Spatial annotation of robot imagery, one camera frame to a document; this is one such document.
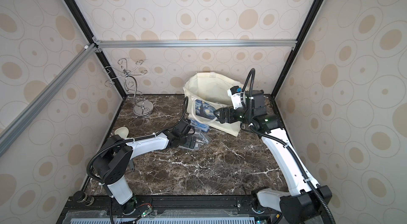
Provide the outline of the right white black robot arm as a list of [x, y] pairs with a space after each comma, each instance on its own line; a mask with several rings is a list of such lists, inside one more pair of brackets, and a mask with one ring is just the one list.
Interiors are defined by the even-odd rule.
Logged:
[[248, 73], [243, 87], [233, 86], [228, 95], [232, 106], [219, 108], [214, 116], [220, 123], [236, 123], [248, 126], [271, 151], [286, 180], [288, 192], [270, 188], [254, 191], [253, 210], [263, 212], [270, 208], [278, 211], [290, 224], [301, 224], [320, 216], [325, 224], [335, 223], [329, 209], [332, 192], [307, 170], [293, 149], [278, 116], [267, 113], [264, 92], [254, 90], [255, 69]]

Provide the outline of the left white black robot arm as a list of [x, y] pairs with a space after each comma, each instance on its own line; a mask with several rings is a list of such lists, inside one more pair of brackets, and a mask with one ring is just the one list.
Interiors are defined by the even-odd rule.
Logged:
[[99, 182], [118, 204], [127, 205], [133, 197], [125, 178], [129, 162], [146, 153], [183, 146], [195, 131], [190, 120], [185, 118], [188, 101], [187, 97], [183, 99], [181, 118], [172, 127], [142, 137], [123, 138], [114, 135], [108, 138], [88, 162], [88, 176]]

